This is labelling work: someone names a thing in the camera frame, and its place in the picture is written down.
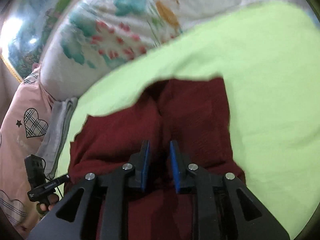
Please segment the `person's left hand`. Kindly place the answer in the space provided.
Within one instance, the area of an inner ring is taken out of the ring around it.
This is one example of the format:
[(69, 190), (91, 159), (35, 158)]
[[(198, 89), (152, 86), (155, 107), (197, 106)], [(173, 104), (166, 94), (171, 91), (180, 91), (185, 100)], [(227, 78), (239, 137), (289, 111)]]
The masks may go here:
[(60, 198), (57, 194), (51, 194), (47, 197), (45, 202), (37, 203), (36, 209), (39, 215), (44, 216), (49, 212), (58, 202)]

